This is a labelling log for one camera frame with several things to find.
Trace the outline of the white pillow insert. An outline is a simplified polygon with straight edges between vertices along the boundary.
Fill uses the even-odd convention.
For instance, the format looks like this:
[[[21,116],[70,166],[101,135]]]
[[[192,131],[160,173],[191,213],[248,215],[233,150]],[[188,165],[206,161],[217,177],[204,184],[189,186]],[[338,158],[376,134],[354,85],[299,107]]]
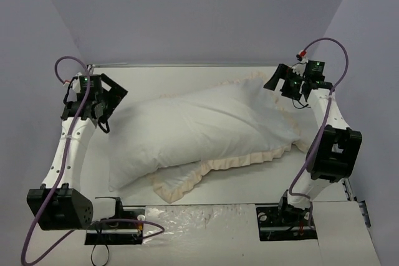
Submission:
[[[200,138],[182,111],[182,105],[161,97],[133,103],[114,114],[108,136],[111,191],[160,168],[200,158],[201,152],[194,149]]]

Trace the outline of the white pillowcase with cream ruffle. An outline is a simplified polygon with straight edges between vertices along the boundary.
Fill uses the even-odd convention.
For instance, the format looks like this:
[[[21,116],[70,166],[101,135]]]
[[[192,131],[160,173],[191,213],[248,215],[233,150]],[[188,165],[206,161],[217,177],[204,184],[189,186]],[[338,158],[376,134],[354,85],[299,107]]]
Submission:
[[[193,162],[160,168],[148,175],[153,191],[171,204],[190,192],[211,171],[224,171],[280,158],[292,146],[305,152],[300,126],[254,72],[199,92],[164,95],[183,107],[200,138]]]

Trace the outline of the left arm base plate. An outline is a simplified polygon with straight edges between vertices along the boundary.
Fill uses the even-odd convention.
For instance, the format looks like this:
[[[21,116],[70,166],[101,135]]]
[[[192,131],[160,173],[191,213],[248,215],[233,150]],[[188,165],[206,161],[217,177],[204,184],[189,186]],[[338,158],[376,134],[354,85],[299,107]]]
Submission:
[[[145,220],[144,206],[126,206],[114,216],[122,219]],[[141,245],[143,224],[131,222],[94,222],[85,233],[84,245]]]

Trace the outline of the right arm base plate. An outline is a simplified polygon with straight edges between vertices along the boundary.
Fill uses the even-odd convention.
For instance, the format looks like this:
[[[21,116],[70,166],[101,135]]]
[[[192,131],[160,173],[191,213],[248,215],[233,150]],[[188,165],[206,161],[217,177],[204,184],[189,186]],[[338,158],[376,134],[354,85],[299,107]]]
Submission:
[[[314,221],[309,216],[280,215],[277,205],[256,206],[257,226],[261,242],[317,240]]]

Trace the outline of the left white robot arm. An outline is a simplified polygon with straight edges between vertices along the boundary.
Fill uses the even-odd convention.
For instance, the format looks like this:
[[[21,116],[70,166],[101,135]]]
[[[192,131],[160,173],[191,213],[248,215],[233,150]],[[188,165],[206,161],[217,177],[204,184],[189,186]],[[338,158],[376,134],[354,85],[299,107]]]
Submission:
[[[79,75],[72,82],[78,86],[77,99],[63,100],[62,131],[50,170],[27,194],[42,230],[81,230],[92,223],[93,203],[80,192],[84,158],[94,131],[110,132],[108,120],[128,93],[105,74]]]

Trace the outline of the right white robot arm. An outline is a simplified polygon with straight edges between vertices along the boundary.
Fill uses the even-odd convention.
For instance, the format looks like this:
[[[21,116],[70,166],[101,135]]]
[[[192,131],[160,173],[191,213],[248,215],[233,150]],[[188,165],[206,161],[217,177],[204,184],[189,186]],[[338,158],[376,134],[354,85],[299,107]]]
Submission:
[[[362,134],[344,120],[335,99],[335,87],[325,81],[324,62],[309,60],[303,71],[279,64],[264,85],[275,90],[282,81],[281,95],[304,99],[319,127],[306,154],[305,163],[284,192],[276,209],[278,220],[291,224],[312,210],[313,200],[327,187],[348,178],[362,143]]]

